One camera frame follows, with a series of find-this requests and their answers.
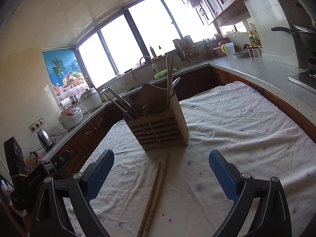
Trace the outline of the wooden utensil holder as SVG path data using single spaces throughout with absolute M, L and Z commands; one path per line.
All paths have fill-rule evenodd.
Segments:
M 123 118 L 144 151 L 187 145 L 189 130 L 176 93 L 144 84 L 132 103 L 140 117 L 127 113 Z

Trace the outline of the lone wooden chopstick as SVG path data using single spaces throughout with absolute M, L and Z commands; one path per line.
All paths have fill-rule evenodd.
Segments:
M 170 77 L 169 77 L 169 100 L 171 96 L 171 86 L 172 86 L 172 77 L 173 77 L 173 56 L 170 58 Z

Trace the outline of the metal spoon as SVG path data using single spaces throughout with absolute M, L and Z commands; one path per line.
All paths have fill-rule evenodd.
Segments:
M 177 78 L 173 81 L 173 83 L 172 83 L 172 89 L 174 89 L 174 87 L 180 82 L 180 80 L 181 80 L 181 77 L 177 77 Z

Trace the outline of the kitchen faucet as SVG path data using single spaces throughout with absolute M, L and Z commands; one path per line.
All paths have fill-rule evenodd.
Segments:
M 157 65 L 153 62 L 150 56 L 148 55 L 143 55 L 140 60 L 139 60 L 139 66 L 145 66 L 151 64 L 152 69 L 154 70 L 154 73 L 158 73 L 158 68 Z

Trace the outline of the black box on counter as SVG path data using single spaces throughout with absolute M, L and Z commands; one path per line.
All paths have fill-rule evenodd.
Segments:
M 27 173 L 21 147 L 14 136 L 4 142 L 4 151 L 13 185 L 18 185 L 27 177 Z

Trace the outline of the steel electric kettle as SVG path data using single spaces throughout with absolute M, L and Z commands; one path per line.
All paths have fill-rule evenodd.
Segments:
M 44 151 L 48 152 L 55 146 L 55 141 L 53 141 L 53 139 L 48 135 L 46 131 L 38 131 L 37 136 L 40 141 L 40 144 L 44 148 Z

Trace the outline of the white red rice cooker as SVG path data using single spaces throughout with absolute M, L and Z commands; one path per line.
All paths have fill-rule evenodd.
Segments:
M 69 108 L 60 114 L 58 120 L 66 130 L 70 130 L 83 120 L 83 113 L 78 107 Z

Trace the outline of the paper towel roll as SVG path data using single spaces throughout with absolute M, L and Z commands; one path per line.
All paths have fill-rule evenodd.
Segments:
M 68 97 L 68 98 L 66 98 L 66 99 L 64 99 L 64 100 L 62 100 L 62 101 L 60 101 L 60 106 L 63 108 L 63 109 L 66 109 L 66 107 L 68 106 L 68 105 L 72 105 L 72 101 L 71 101 L 71 99 Z

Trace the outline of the white slow cooker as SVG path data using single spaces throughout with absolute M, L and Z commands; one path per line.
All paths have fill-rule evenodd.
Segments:
M 94 111 L 102 105 L 102 100 L 95 88 L 86 89 L 80 99 L 83 101 L 88 112 Z

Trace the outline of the gas stove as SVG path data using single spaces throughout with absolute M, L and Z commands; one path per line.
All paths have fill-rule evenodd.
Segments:
M 288 80 L 316 94 L 316 60 L 308 59 L 308 71 L 288 76 Z

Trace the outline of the tropical fruit poster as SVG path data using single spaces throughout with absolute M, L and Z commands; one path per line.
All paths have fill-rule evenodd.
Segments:
M 71 96 L 81 96 L 89 89 L 83 71 L 72 48 L 42 53 L 51 84 L 61 102 Z

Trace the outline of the small white pot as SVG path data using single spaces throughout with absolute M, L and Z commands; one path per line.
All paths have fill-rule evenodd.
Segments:
M 107 90 L 106 90 L 105 88 L 103 88 L 103 89 L 100 91 L 100 95 L 101 95 L 101 100 L 103 100 L 103 102 L 110 101 L 109 95 L 108 95 Z

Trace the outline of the plate on counter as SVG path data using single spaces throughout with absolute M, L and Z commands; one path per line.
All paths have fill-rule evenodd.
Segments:
M 235 58 L 242 58 L 248 55 L 249 55 L 248 51 L 238 51 L 238 52 L 232 53 L 232 56 Z

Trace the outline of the seasoning jars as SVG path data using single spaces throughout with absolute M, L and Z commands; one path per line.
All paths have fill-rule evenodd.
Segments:
M 248 54 L 250 57 L 261 58 L 262 57 L 262 49 L 261 46 L 247 46 Z

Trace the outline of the green colander basket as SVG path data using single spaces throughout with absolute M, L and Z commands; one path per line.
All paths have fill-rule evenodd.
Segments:
M 179 69 L 177 69 L 177 68 L 173 68 L 172 70 L 173 70 L 173 73 L 176 73 L 179 71 Z M 165 70 L 162 70 L 162 71 L 159 71 L 158 73 L 156 73 L 154 78 L 156 80 L 159 80 L 159 79 L 167 77 L 167 74 L 168 74 L 167 69 L 165 69 Z

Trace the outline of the pink basin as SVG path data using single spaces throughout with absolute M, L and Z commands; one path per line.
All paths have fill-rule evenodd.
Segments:
M 216 53 L 217 57 L 223 57 L 223 56 L 226 56 L 226 54 L 222 51 L 222 48 L 221 46 L 223 44 L 227 44 L 228 42 L 227 41 L 221 41 L 217 44 L 217 47 L 214 47 L 213 48 L 213 51 Z

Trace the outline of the white green pitcher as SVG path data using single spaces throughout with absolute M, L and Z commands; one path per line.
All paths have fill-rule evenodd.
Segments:
M 235 52 L 235 47 L 234 47 L 233 42 L 222 44 L 221 45 L 221 50 L 228 57 L 232 57 L 233 53 Z

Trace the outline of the dish drying rack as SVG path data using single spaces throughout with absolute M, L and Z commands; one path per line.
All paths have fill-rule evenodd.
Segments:
M 197 45 L 192 41 L 189 35 L 184 36 L 182 39 L 174 39 L 172 42 L 175 46 L 176 54 L 178 54 L 185 65 L 189 66 L 204 60 Z

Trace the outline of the green label oil bottle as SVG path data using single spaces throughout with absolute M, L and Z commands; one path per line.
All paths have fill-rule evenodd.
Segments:
M 260 37 L 259 37 L 259 34 L 257 33 L 256 30 L 252 30 L 252 31 L 249 31 L 249 39 L 250 39 L 250 45 L 251 46 L 260 46 L 261 45 L 261 41 L 260 41 Z

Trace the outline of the yellow bottle on sill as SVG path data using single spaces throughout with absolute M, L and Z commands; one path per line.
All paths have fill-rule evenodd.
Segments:
M 157 60 L 158 59 L 158 57 L 157 57 L 157 55 L 156 55 L 156 53 L 155 53 L 155 51 L 154 51 L 154 49 L 153 49 L 153 47 L 150 45 L 150 52 L 151 52 L 151 54 L 153 55 L 153 59 L 154 60 Z

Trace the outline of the black wok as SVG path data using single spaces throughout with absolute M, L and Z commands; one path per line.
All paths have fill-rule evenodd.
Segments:
M 272 27 L 272 32 L 284 32 L 293 37 L 298 44 L 297 54 L 304 60 L 315 61 L 315 26 L 313 20 L 298 2 L 285 3 L 283 9 L 289 22 L 289 27 Z

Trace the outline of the wall power outlet strip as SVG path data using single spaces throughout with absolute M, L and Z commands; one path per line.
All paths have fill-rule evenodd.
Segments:
M 35 123 L 31 124 L 31 126 L 30 126 L 31 131 L 35 131 L 37 128 L 39 128 L 41 125 L 43 125 L 45 122 L 46 121 L 45 121 L 44 117 L 41 117 Z

